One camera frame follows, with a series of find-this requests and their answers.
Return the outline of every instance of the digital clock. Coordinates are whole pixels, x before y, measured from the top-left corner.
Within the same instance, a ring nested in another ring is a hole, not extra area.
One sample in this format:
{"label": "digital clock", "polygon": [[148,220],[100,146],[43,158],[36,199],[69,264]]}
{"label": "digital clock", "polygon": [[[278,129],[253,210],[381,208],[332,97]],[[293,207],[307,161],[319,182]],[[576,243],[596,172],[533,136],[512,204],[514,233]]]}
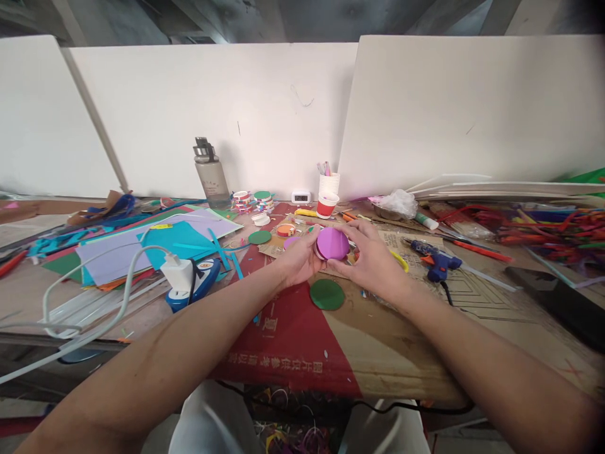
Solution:
{"label": "digital clock", "polygon": [[297,205],[307,205],[311,203],[311,193],[305,190],[292,191],[292,203]]}

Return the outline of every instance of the water bottle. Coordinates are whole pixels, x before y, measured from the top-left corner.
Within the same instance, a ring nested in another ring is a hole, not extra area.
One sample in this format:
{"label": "water bottle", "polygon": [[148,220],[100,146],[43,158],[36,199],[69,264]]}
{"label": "water bottle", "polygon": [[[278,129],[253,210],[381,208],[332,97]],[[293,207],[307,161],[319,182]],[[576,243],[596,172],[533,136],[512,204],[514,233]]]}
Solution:
{"label": "water bottle", "polygon": [[195,142],[195,168],[206,193],[208,205],[210,208],[227,209],[231,206],[230,193],[219,157],[205,137],[196,137]]}

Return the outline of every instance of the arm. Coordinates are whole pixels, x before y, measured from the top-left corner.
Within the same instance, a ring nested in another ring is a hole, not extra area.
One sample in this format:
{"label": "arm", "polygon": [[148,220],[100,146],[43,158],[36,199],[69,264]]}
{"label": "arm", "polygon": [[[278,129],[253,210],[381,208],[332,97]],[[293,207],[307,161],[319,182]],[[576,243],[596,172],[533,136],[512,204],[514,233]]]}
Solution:
{"label": "arm", "polygon": [[131,453],[227,354],[281,289],[324,265],[313,253],[320,229],[274,263],[179,311],[71,392],[20,446],[29,453]]}
{"label": "arm", "polygon": [[406,275],[371,224],[339,229],[357,244],[359,260],[328,265],[407,317],[516,452],[585,452],[601,416],[586,394]]}

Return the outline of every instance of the hand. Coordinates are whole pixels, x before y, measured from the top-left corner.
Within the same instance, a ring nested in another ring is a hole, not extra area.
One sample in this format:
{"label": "hand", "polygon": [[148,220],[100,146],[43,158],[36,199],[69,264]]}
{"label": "hand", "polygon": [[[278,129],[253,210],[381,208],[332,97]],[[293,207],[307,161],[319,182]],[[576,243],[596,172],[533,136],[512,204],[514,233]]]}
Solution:
{"label": "hand", "polygon": [[405,299],[410,286],[414,286],[414,280],[391,255],[376,227],[367,221],[357,220],[346,225],[336,225],[334,228],[347,235],[357,245],[359,260],[350,266],[330,259],[328,267],[392,305],[398,305]]}
{"label": "hand", "polygon": [[326,262],[317,257],[313,250],[320,231],[321,226],[315,224],[311,233],[292,243],[273,263],[284,278],[285,288],[300,284],[326,268]]}

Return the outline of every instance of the black cable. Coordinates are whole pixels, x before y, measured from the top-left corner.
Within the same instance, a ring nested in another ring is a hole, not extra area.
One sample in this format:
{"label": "black cable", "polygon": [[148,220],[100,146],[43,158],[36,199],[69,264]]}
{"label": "black cable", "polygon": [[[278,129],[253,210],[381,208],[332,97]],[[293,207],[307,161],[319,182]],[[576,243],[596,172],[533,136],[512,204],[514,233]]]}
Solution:
{"label": "black cable", "polygon": [[449,287],[447,286],[445,281],[441,281],[439,284],[443,287],[443,290],[446,291],[447,302],[450,306],[454,306],[454,302],[452,301],[452,296],[449,294]]}
{"label": "black cable", "polygon": [[[244,398],[244,400],[247,400],[249,402],[252,402],[253,404],[257,404],[257,405],[262,405],[264,407],[269,407],[273,410],[277,410],[277,411],[281,411],[283,413],[286,413],[290,416],[293,417],[297,417],[295,412],[292,412],[290,410],[287,409],[283,409],[281,407],[278,407],[277,405],[271,404],[269,402],[263,402],[262,400],[256,399],[255,397],[251,397],[249,395],[247,395],[246,393],[240,391],[239,389],[237,389],[236,387],[233,387],[231,385],[228,385],[227,383],[225,383],[224,381],[221,380],[216,380],[216,382],[222,386],[223,388],[227,388],[228,390],[231,390],[237,394],[239,394],[240,396],[242,396]],[[462,408],[458,408],[458,409],[440,409],[440,408],[430,408],[430,407],[422,407],[420,405],[410,405],[410,404],[404,404],[403,402],[393,402],[391,405],[389,405],[388,408],[381,410],[381,409],[377,409],[373,406],[371,406],[370,404],[368,404],[367,402],[363,401],[363,400],[356,400],[355,402],[353,402],[351,404],[350,407],[348,407],[347,409],[345,409],[344,411],[342,411],[342,415],[339,414],[335,414],[335,415],[321,415],[321,414],[315,414],[315,418],[322,418],[322,417],[326,417],[326,416],[345,416],[348,415],[350,413],[350,411],[354,408],[357,407],[358,405],[363,405],[364,407],[369,408],[370,410],[378,413],[378,414],[385,414],[388,413],[389,411],[393,410],[396,407],[399,408],[406,408],[409,410],[414,410],[414,411],[418,411],[421,413],[434,413],[434,414],[446,414],[446,415],[461,415],[461,414],[465,414],[468,413],[470,410],[472,410],[473,408],[475,408],[475,403],[473,401],[469,402],[466,406],[462,407]]]}
{"label": "black cable", "polygon": [[191,304],[192,300],[193,300],[193,291],[195,290],[195,282],[197,280],[197,276],[198,274],[198,267],[195,264],[195,260],[194,259],[189,259],[189,261],[191,262],[191,264],[193,265],[193,277],[191,279],[191,288],[189,289],[189,298],[187,299],[187,306]]}

